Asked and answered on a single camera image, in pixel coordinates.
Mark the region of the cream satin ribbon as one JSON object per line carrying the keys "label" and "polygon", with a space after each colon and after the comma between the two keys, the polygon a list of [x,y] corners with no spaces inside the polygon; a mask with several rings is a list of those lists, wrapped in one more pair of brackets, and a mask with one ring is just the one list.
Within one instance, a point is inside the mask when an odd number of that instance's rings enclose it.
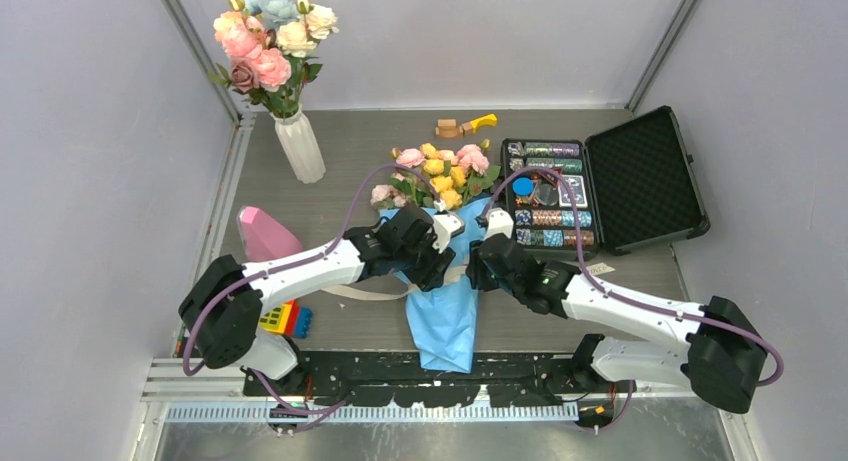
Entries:
{"label": "cream satin ribbon", "polygon": [[[456,284],[460,281],[460,278],[465,274],[465,270],[468,267],[467,264],[460,265],[457,267],[449,268],[445,273],[445,284],[444,287],[450,286],[452,284]],[[610,272],[614,272],[615,268],[609,266],[604,262],[595,263],[588,266],[588,270],[592,275],[602,275]],[[365,291],[357,288],[353,288],[347,285],[338,285],[333,287],[322,288],[323,292],[340,296],[344,298],[349,298],[353,300],[359,301],[392,301],[397,299],[402,299],[408,296],[411,293],[418,292],[419,288],[415,285],[409,285],[405,291],[398,294],[390,294],[390,293],[381,293],[381,292],[373,292],[373,291]]]}

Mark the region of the blue paper bouquet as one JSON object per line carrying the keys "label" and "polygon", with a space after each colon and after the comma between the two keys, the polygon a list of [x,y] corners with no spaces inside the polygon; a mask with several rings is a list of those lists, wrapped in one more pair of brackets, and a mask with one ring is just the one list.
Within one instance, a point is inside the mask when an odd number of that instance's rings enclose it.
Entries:
{"label": "blue paper bouquet", "polygon": [[431,213],[435,207],[432,195],[436,193],[465,223],[465,231],[450,243],[456,253],[450,267],[457,267],[457,274],[438,289],[407,296],[407,321],[424,369],[464,374],[471,370],[479,292],[472,288],[464,269],[471,244],[484,237],[485,229],[476,218],[482,214],[501,172],[501,167],[489,160],[489,148],[490,141],[485,139],[457,151],[431,143],[395,149],[393,161],[403,168],[371,192],[371,206],[386,217],[407,204]]}

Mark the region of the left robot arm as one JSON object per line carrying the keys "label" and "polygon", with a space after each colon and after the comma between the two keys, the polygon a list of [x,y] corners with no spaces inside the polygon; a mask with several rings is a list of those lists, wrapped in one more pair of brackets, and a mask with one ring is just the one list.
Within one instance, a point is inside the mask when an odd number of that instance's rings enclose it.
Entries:
{"label": "left robot arm", "polygon": [[292,342],[260,327],[261,317],[290,300],[393,272],[421,291],[439,288],[455,258],[449,244],[464,230],[453,212],[429,214],[407,205],[377,225],[350,228],[288,257],[246,264],[230,255],[217,258],[178,309],[189,331],[185,374],[244,367],[264,374],[284,395],[298,393],[307,370]]}

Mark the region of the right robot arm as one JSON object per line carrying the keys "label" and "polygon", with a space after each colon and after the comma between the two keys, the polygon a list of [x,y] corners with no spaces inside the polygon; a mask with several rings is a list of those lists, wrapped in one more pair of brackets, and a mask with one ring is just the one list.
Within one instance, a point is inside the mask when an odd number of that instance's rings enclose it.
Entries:
{"label": "right robot arm", "polygon": [[538,261],[504,235],[472,243],[469,261],[475,288],[500,289],[537,314],[635,336],[634,342],[585,336],[570,366],[580,389],[651,381],[690,388],[727,412],[750,410],[768,351],[735,302],[719,296],[707,304],[674,301],[601,282],[572,264]]}

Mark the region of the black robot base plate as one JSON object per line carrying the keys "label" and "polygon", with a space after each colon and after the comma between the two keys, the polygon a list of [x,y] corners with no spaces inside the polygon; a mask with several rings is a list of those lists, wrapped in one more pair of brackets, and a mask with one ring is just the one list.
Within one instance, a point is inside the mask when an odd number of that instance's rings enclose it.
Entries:
{"label": "black robot base plate", "polygon": [[479,396],[498,408],[555,406],[628,391],[626,381],[585,380],[569,355],[545,352],[476,353],[464,374],[424,369],[411,351],[304,351],[293,371],[268,383],[281,397],[320,407],[466,407]]}

